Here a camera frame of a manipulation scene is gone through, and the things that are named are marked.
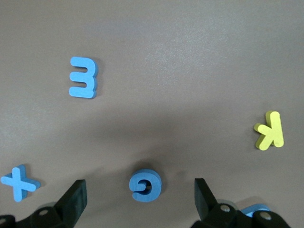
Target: black plastic part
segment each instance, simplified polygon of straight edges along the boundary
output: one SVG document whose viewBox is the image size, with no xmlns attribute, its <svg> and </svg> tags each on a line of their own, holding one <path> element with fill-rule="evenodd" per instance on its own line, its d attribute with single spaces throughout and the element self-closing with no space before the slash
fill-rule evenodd
<svg viewBox="0 0 304 228">
<path fill-rule="evenodd" d="M 200 220 L 204 220 L 218 202 L 203 178 L 195 179 L 194 193 L 195 206 L 198 210 Z"/>
<path fill-rule="evenodd" d="M 6 220 L 0 228 L 73 228 L 86 205 L 86 182 L 76 180 L 55 206 L 40 208 L 19 222 L 12 215 L 0 216 Z"/>
<path fill-rule="evenodd" d="M 268 220 L 261 216 L 265 211 L 256 211 L 250 218 L 231 205 L 219 204 L 204 179 L 195 179 L 195 205 L 201 221 L 191 228 L 290 228 L 274 212 L 266 212 Z"/>
</svg>

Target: foam piece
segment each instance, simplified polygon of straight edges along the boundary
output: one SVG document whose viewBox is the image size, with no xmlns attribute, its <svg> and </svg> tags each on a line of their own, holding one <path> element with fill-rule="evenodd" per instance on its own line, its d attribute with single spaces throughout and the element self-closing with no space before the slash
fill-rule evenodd
<svg viewBox="0 0 304 228">
<path fill-rule="evenodd" d="M 258 123 L 254 129 L 262 135 L 256 142 L 256 147 L 262 151 L 267 150 L 270 145 L 282 147 L 284 145 L 283 130 L 280 113 L 277 111 L 268 111 L 266 113 L 267 125 Z"/>
<path fill-rule="evenodd" d="M 254 204 L 247 208 L 242 209 L 241 212 L 247 215 L 248 217 L 252 218 L 253 213 L 255 213 L 258 210 L 270 211 L 269 207 L 266 206 L 265 204 Z"/>
<path fill-rule="evenodd" d="M 71 72 L 70 79 L 73 82 L 86 83 L 86 87 L 71 87 L 69 94 L 74 97 L 81 98 L 94 98 L 96 97 L 97 80 L 98 74 L 97 63 L 86 57 L 72 57 L 71 65 L 74 67 L 84 67 L 87 72 Z"/>
<path fill-rule="evenodd" d="M 149 169 L 136 171 L 130 179 L 129 188 L 133 191 L 133 198 L 140 202 L 151 202 L 159 197 L 162 191 L 161 177 L 157 172 Z"/>
<path fill-rule="evenodd" d="M 19 165 L 12 169 L 12 173 L 1 177 L 1 183 L 13 187 L 14 200 L 22 201 L 26 198 L 28 191 L 34 192 L 40 186 L 40 182 L 26 177 L 26 168 Z"/>
</svg>

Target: blue foam piece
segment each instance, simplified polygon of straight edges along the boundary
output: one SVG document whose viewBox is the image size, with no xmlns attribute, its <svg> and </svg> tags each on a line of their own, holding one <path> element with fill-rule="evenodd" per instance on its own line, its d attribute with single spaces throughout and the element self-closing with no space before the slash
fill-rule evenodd
<svg viewBox="0 0 304 228">
<path fill-rule="evenodd" d="M 28 195 L 28 191 L 34 192 L 40 186 L 40 182 L 26 177 L 24 165 L 12 169 L 12 173 L 1 177 L 1 183 L 13 187 L 14 200 L 20 202 Z"/>
<path fill-rule="evenodd" d="M 73 82 L 86 83 L 86 87 L 71 87 L 69 94 L 74 97 L 81 98 L 94 98 L 96 97 L 97 80 L 98 74 L 97 63 L 86 57 L 72 57 L 71 65 L 74 67 L 84 67 L 87 72 L 71 72 L 70 79 Z"/>
<path fill-rule="evenodd" d="M 129 188 L 133 191 L 133 198 L 140 202 L 151 202 L 159 197 L 162 191 L 161 177 L 157 172 L 149 169 L 138 170 L 130 179 Z"/>
<path fill-rule="evenodd" d="M 241 212 L 247 215 L 248 217 L 252 218 L 253 213 L 255 213 L 258 210 L 270 211 L 269 207 L 266 206 L 265 204 L 254 204 L 247 208 L 242 209 Z"/>
</svg>

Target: yellow letter k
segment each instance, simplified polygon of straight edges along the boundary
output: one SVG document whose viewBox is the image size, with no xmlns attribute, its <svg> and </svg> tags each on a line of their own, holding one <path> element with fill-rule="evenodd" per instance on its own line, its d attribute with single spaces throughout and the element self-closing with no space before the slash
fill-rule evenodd
<svg viewBox="0 0 304 228">
<path fill-rule="evenodd" d="M 283 131 L 280 113 L 277 111 L 268 111 L 266 113 L 267 125 L 256 124 L 254 129 L 262 135 L 256 142 L 256 147 L 262 151 L 267 150 L 270 145 L 282 147 L 284 145 Z"/>
</svg>

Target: blue letter e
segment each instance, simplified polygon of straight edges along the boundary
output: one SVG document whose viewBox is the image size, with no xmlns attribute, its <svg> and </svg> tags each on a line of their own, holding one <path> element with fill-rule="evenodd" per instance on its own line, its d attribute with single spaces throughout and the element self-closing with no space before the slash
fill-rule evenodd
<svg viewBox="0 0 304 228">
<path fill-rule="evenodd" d="M 70 79 L 73 82 L 86 83 L 86 87 L 71 87 L 69 94 L 75 97 L 94 98 L 96 96 L 98 66 L 95 61 L 85 57 L 72 57 L 71 65 L 74 67 L 84 67 L 87 72 L 72 72 Z"/>
</svg>

